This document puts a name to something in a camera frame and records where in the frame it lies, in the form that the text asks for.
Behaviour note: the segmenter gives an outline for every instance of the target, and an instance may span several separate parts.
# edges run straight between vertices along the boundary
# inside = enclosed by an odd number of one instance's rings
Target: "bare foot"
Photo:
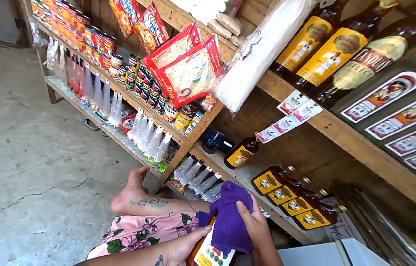
[[[149,197],[149,194],[147,194],[142,187],[142,180],[146,177],[149,169],[149,167],[143,166],[131,170],[131,173],[129,173],[128,184],[126,184],[125,188],[111,202],[112,211],[131,215],[131,209],[134,208],[134,205],[131,204],[131,200],[138,201]]]

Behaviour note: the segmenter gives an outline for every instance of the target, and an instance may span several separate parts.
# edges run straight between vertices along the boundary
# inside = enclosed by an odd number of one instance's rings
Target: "yellow label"
[[[227,160],[232,166],[239,167],[252,155],[252,152],[248,151],[243,145],[241,145],[241,147],[239,147],[231,156],[229,156]]]
[[[297,75],[317,87],[366,44],[367,38],[364,35],[352,29],[340,28]]]
[[[312,16],[277,58],[276,62],[293,71],[320,42],[328,37],[332,29],[333,27],[328,21]]]
[[[303,197],[298,197],[282,204],[282,207],[292,216],[313,210]]]
[[[275,179],[274,175],[270,171],[267,171],[267,173],[254,179],[253,182],[263,195],[282,185],[277,179]]]
[[[278,188],[268,194],[270,199],[277,205],[281,205],[297,197],[286,185]]]
[[[297,219],[305,229],[313,229],[318,228],[326,225],[330,225],[331,223],[326,220],[326,218],[318,211],[318,210],[311,210],[309,212],[303,213],[301,215],[296,215],[295,219]]]

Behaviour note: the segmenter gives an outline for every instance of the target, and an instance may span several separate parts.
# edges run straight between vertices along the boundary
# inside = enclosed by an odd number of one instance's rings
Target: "pink floral pants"
[[[87,259],[149,247],[186,235],[198,228],[198,213],[176,212],[159,216],[117,216],[103,241]]]

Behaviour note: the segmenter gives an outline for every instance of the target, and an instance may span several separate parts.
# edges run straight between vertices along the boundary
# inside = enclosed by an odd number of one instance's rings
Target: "purple towel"
[[[251,252],[252,243],[236,207],[236,201],[239,200],[252,213],[251,195],[235,183],[225,181],[221,186],[221,197],[211,204],[210,213],[199,212],[199,225],[206,226],[218,211],[211,245],[225,254],[232,249],[247,254]]]

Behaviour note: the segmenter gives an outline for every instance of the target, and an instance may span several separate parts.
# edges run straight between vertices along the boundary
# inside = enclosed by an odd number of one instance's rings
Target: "arm tattoo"
[[[150,200],[148,198],[143,198],[138,202],[133,202],[132,200],[130,201],[131,201],[131,204],[134,204],[137,206],[146,206],[146,204],[149,204],[150,206],[155,207],[155,208],[162,208],[169,203],[169,201],[166,201],[163,199]]]
[[[162,266],[163,263],[164,263],[164,257],[160,255],[159,260],[156,261],[156,264],[154,266]]]

